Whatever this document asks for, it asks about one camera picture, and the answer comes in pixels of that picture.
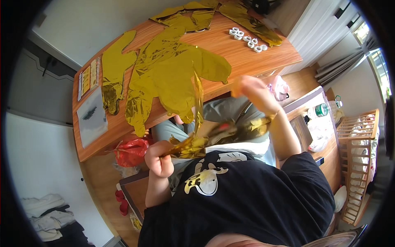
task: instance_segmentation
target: black clothing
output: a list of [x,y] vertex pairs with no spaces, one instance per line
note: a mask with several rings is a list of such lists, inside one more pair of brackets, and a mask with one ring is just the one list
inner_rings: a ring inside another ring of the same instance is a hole
[[323,236],[334,209],[307,152],[279,170],[246,153],[214,151],[185,169],[170,201],[145,210],[138,246],[204,247],[221,233],[301,246]]

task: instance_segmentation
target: hand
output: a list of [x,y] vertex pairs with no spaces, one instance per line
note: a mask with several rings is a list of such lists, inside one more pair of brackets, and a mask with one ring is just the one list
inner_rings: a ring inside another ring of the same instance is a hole
[[174,165],[170,155],[159,158],[162,154],[169,151],[174,145],[168,141],[158,141],[150,146],[145,153],[145,162],[150,170],[158,177],[168,178],[174,172]]
[[234,84],[231,94],[235,98],[245,95],[259,111],[266,115],[276,114],[282,109],[266,84],[256,77],[243,75]]

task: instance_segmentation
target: white wall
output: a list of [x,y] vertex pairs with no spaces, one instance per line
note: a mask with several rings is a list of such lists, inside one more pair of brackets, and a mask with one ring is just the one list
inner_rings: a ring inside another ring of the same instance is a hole
[[[349,33],[319,61],[323,66],[359,47],[357,40]],[[344,113],[355,116],[366,111],[379,109],[379,125],[384,125],[384,108],[379,87],[369,61],[365,59],[358,67],[350,71],[332,86],[335,95],[342,97]]]
[[190,0],[53,0],[44,13],[39,37],[83,66],[125,31],[168,7]]
[[67,210],[85,229],[89,242],[101,247],[114,237],[81,181],[71,127],[7,113],[6,144],[11,176],[20,198],[60,194],[70,205]]

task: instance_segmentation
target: bed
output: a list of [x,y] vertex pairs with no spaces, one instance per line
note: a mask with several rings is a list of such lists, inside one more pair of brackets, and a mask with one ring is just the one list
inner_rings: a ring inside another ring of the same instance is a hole
[[356,117],[345,117],[337,127],[342,184],[347,187],[347,199],[341,219],[356,226],[367,205],[366,189],[376,173],[376,153],[380,131],[379,110]]

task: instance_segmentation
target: white sheer curtain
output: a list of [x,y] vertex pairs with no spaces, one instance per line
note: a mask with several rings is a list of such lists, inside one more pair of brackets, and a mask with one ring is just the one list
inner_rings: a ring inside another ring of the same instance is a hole
[[280,75],[299,71],[313,65],[350,32],[347,24],[357,13],[350,4],[337,19],[336,11],[343,0],[311,0],[287,37],[303,61],[285,67]]

